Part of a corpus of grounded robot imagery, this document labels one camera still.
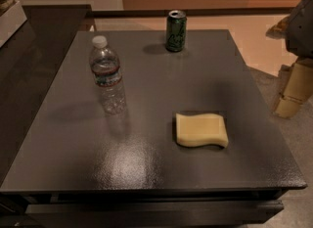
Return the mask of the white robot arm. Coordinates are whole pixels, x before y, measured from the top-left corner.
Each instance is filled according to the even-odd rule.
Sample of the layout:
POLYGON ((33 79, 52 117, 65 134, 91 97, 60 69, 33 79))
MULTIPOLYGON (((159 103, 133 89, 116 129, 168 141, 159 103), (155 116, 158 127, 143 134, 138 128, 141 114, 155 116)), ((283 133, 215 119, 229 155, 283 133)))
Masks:
POLYGON ((281 84, 273 108, 275 115, 291 118, 313 96, 313 0, 300 0, 266 35, 284 38, 287 51, 296 55, 290 67, 281 66, 281 84))

